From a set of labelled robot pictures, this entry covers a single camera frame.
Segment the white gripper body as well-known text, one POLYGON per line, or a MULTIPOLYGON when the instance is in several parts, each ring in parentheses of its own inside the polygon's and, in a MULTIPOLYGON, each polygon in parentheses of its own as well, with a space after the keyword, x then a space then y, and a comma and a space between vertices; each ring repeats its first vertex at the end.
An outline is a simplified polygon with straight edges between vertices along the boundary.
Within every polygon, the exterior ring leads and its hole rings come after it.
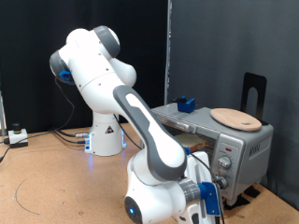
POLYGON ((208 156, 203 151, 187 156, 185 177, 179 181, 186 208, 178 216, 179 224, 216 224, 219 216, 218 193, 209 170, 208 156))

